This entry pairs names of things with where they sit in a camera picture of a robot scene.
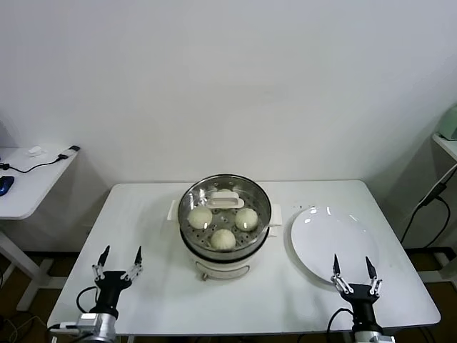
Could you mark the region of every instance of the cable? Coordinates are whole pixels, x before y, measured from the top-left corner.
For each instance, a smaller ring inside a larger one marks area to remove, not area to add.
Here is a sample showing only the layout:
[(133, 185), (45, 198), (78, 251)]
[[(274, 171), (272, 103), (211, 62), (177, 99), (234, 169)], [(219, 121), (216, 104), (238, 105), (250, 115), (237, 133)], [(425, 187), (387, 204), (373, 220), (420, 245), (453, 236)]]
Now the cable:
[(350, 309), (345, 309), (345, 308), (340, 308), (338, 309), (335, 313), (333, 313), (333, 315), (331, 316), (330, 320), (328, 321), (328, 325), (327, 325), (327, 331), (326, 331), (326, 342), (327, 343), (331, 343), (331, 340), (330, 340), (330, 327), (331, 327), (331, 323), (333, 322), (333, 320), (335, 319), (335, 317), (338, 315), (338, 313), (341, 313), (341, 312), (348, 312), (350, 313), (352, 316), (354, 315), (354, 313), (350, 310)]
[(300, 336), (298, 336), (297, 338), (297, 343), (300, 343), (301, 339), (305, 336), (305, 334), (301, 334)]
[(443, 228), (440, 230), (440, 232), (435, 236), (435, 238), (433, 238), (430, 243), (428, 243), (424, 248), (428, 248), (429, 246), (431, 246), (437, 239), (438, 237), (440, 237), (440, 235), (443, 233), (443, 231), (446, 229), (446, 227), (448, 226), (449, 224), (449, 220), (451, 219), (451, 208), (449, 207), (448, 203), (445, 202), (443, 200), (443, 198), (441, 197), (436, 197), (436, 200), (438, 200), (439, 202), (442, 202), (444, 204), (444, 206), (446, 206), (446, 209), (448, 210), (448, 216), (446, 217), (446, 222), (444, 223), (443, 225)]
[(405, 237), (406, 237), (406, 234), (408, 233), (409, 229), (411, 228), (411, 224), (413, 223), (413, 220), (414, 220), (414, 217), (417, 213), (417, 211), (420, 209), (420, 207), (417, 207), (414, 212), (413, 212), (413, 215), (411, 216), (411, 219), (409, 219), (409, 223), (408, 223), (408, 226), (406, 227), (406, 230), (405, 232), (403, 233), (403, 236), (401, 237), (400, 239), (400, 243), (403, 243), (403, 241), (405, 240)]
[(39, 166), (49, 166), (51, 164), (54, 164), (54, 163), (57, 163), (58, 161), (61, 161), (62, 158), (61, 157), (57, 157), (54, 161), (52, 162), (49, 162), (49, 163), (41, 163), (41, 164), (37, 164), (36, 166), (33, 166), (31, 168), (28, 168), (27, 170), (20, 170), (20, 169), (17, 169), (17, 168), (14, 168), (13, 166), (7, 164), (7, 163), (4, 163), (4, 164), (0, 164), (0, 166), (2, 168), (6, 167), (6, 169), (4, 170), (7, 170), (7, 169), (13, 169), (19, 173), (22, 173), (22, 174), (27, 174), (28, 172), (31, 172), (32, 170), (34, 170), (35, 168), (38, 168)]
[(430, 343), (430, 341), (428, 340), (428, 337), (426, 335), (426, 332), (421, 327), (419, 327), (419, 331), (422, 333), (422, 336), (425, 339), (426, 343)]
[[(14, 326), (14, 331), (12, 334), (9, 335), (9, 342), (11, 343), (17, 343), (17, 342), (20, 342), (21, 340), (23, 340), (28, 334), (29, 332), (31, 331), (31, 328), (33, 327), (33, 324), (34, 324), (34, 320), (37, 319), (39, 321), (40, 324), (42, 324), (44, 327), (47, 328), (47, 325), (43, 323), (43, 321), (41, 320), (40, 317), (38, 316), (33, 316), (32, 318), (26, 320), (23, 324), (19, 325), (18, 327), (15, 327)], [(29, 322), (32, 322), (31, 326), (29, 327), (29, 329), (27, 330), (26, 334), (24, 334), (20, 339), (18, 339), (18, 335), (19, 335), (19, 329), (21, 329), (22, 327), (26, 326)]]
[(433, 343), (436, 343), (435, 337), (432, 335), (431, 330), (428, 327), (424, 327), (423, 329), (428, 332), (428, 335), (430, 336), (431, 341)]
[[(23, 324), (19, 325), (18, 327), (12, 322), (13, 321), (13, 318), (16, 318), (22, 314), (28, 314), (30, 316), (30, 318), (28, 318)], [(9, 340), (7, 340), (6, 342), (8, 343), (13, 343), (13, 342), (20, 342), (21, 340), (23, 340), (29, 333), (30, 331), (32, 330), (33, 328), (33, 325), (34, 325), (34, 320), (35, 319), (38, 319), (44, 326), (46, 326), (42, 320), (35, 316), (33, 313), (29, 312), (29, 311), (23, 311), (23, 312), (18, 312), (16, 314), (13, 314), (11, 317), (5, 319), (5, 322), (10, 324), (11, 327), (13, 328), (13, 332), (11, 333), (10, 337), (9, 337)], [(19, 337), (18, 338), (18, 335), (19, 335), (19, 330), (24, 327), (25, 325), (27, 325), (29, 322), (31, 322), (30, 326), (27, 328), (27, 330), (25, 331), (25, 333), (22, 335), (22, 337)]]
[(81, 311), (82, 313), (87, 313), (87, 311), (85, 309), (83, 309), (81, 307), (81, 305), (79, 304), (79, 298), (81, 297), (81, 295), (83, 295), (87, 291), (90, 291), (91, 289), (95, 289), (95, 288), (97, 288), (97, 286), (87, 287), (87, 288), (83, 289), (82, 291), (80, 291), (78, 296), (76, 297), (76, 306), (78, 307), (79, 311)]
[(423, 201), (424, 201), (425, 199), (427, 199), (427, 197), (428, 197), (428, 196), (430, 195), (430, 193), (435, 189), (435, 187), (436, 187), (440, 182), (442, 182), (442, 181), (443, 181), (452, 171), (454, 171), (454, 170), (457, 170), (457, 163), (454, 164), (454, 165), (453, 165), (453, 166), (452, 166), (452, 167), (451, 167), (451, 168), (450, 168), (450, 169), (449, 169), (449, 170), (448, 170), (448, 171), (447, 171), (447, 172), (446, 172), (446, 173), (445, 173), (445, 174), (444, 174), (444, 175), (443, 175), (443, 176), (442, 176), (442, 177), (441, 177), (441, 178), (440, 178), (431, 188), (430, 188), (430, 190), (429, 190), (428, 193), (425, 195), (425, 197), (422, 198), (422, 200), (420, 200), (420, 202), (411, 210), (411, 213), (410, 213), (410, 214), (408, 214), (405, 218), (403, 218), (402, 222), (403, 222), (404, 220), (406, 220), (406, 218), (408, 218), (411, 214), (413, 214), (413, 213), (417, 210), (417, 208), (420, 207), (420, 205), (423, 203)]

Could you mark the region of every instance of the white table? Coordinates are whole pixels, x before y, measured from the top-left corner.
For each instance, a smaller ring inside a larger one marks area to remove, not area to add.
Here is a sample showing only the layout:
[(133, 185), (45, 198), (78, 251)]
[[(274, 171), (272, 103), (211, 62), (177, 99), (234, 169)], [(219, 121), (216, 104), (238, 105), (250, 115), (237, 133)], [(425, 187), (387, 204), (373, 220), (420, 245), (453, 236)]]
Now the white table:
[[(25, 148), (0, 148), (0, 157), (3, 163), (10, 163), (17, 169), (27, 170), (34, 165), (54, 161), (57, 155), (68, 147), (47, 147), (46, 154), (36, 157), (28, 156), (28, 149)], [(40, 166), (27, 174), (19, 173), (13, 169), (0, 169), (0, 177), (11, 175), (15, 178), (8, 193), (0, 197), (0, 219), (21, 220), (32, 215), (75, 157), (76, 154), (49, 166)], [(0, 254), (11, 261), (11, 265), (4, 272), (4, 282), (14, 267), (20, 268), (32, 279), (17, 305), (19, 311), (25, 311), (29, 308), (38, 289), (60, 289), (65, 284), (66, 278), (47, 275), (53, 262), (52, 259), (45, 259), (38, 266), (3, 232), (0, 232)]]
[(445, 152), (451, 155), (453, 159), (457, 160), (457, 141), (448, 141), (438, 134), (433, 135), (433, 140), (441, 146)]
[[(330, 316), (339, 307), (350, 305), (333, 287), (307, 274), (287, 244), (293, 217), (311, 205), (339, 207), (370, 228), (380, 249), (378, 275), (384, 279), (381, 298), (374, 306), (381, 326), (439, 322), (439, 311), (363, 182), (260, 185), (273, 203), (281, 205), (283, 227), (275, 228), (277, 237), (267, 239), (258, 252), (261, 261), (247, 275), (206, 282), (201, 281), (187, 257), (179, 229), (166, 221), (172, 199), (179, 199), (190, 184), (116, 185), (81, 250), (48, 326), (77, 319), (76, 295), (94, 284), (91, 265), (109, 244), (105, 270), (130, 267), (138, 246), (143, 247), (144, 272), (121, 293), (118, 334), (324, 332)], [(81, 305), (92, 308), (93, 294), (83, 296)], [(332, 329), (351, 327), (350, 316), (342, 314)]]
[[(438, 134), (433, 135), (433, 140), (457, 161), (457, 141), (448, 141)], [(419, 272), (421, 279), (424, 282), (450, 282), (457, 291), (457, 259), (453, 259), (450, 262), (444, 253), (436, 253), (434, 255), (443, 268)]]

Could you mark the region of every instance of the white wall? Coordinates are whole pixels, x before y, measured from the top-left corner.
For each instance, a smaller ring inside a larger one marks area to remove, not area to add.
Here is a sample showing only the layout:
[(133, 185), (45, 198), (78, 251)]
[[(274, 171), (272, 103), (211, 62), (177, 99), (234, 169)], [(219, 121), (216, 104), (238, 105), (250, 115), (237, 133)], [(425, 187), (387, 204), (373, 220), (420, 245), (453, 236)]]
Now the white wall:
[[(456, 9), (451, 0), (0, 1), (9, 143), (83, 148), (8, 233), (29, 250), (77, 250), (113, 184), (220, 172), (363, 179), (398, 221), (451, 163), (428, 137), (457, 100)], [(414, 233), (409, 244), (424, 240)]]

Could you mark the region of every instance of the table leg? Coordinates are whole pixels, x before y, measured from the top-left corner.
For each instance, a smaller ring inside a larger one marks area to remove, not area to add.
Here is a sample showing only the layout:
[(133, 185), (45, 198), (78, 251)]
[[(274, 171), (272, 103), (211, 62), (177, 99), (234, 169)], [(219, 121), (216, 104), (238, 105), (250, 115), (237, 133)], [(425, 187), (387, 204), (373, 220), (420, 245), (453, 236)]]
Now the table leg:
[(50, 277), (48, 275), (48, 271), (54, 262), (53, 259), (44, 259), (38, 266), (3, 232), (0, 232), (0, 254), (3, 254), (12, 262), (11, 266), (13, 266), (13, 268), (14, 265), (16, 265), (31, 278), (30, 284), (17, 304), (16, 309), (18, 311), (26, 311), (29, 309), (31, 302), (34, 300), (39, 289), (62, 289), (65, 285), (66, 277)]
[(0, 254), (13, 262), (21, 271), (36, 282), (46, 283), (49, 276), (31, 260), (30, 257), (20, 250), (3, 232), (0, 232)]
[(439, 264), (443, 267), (441, 270), (431, 270), (426, 272), (419, 272), (422, 282), (450, 282), (457, 290), (457, 259), (449, 261), (446, 255), (442, 252), (434, 254)]
[(11, 276), (11, 273), (14, 271), (14, 264), (10, 263), (8, 268), (3, 272), (3, 282), (2, 282), (2, 287), (5, 285), (6, 280)]

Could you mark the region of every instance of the robotic arm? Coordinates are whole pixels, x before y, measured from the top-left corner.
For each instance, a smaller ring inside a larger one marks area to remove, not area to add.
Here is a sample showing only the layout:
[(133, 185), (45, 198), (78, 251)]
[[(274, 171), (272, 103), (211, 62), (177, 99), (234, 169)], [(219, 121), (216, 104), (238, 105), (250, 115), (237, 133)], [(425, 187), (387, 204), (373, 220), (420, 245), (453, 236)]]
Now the robotic arm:
[(356, 343), (392, 342), (391, 336), (384, 336), (383, 329), (376, 322), (373, 304), (379, 299), (382, 280), (378, 279), (376, 269), (365, 257), (370, 284), (348, 284), (341, 276), (338, 257), (335, 255), (333, 262), (333, 276), (331, 281), (341, 297), (352, 306), (353, 323), (352, 332)]
[(109, 246), (100, 255), (97, 264), (92, 265), (95, 274), (95, 284), (100, 289), (96, 305), (89, 313), (79, 316), (76, 323), (62, 323), (60, 329), (71, 330), (81, 335), (82, 342), (114, 343), (116, 330), (114, 324), (119, 316), (116, 309), (119, 296), (124, 289), (143, 271), (141, 247), (136, 253), (135, 262), (127, 271), (104, 271), (108, 258)]

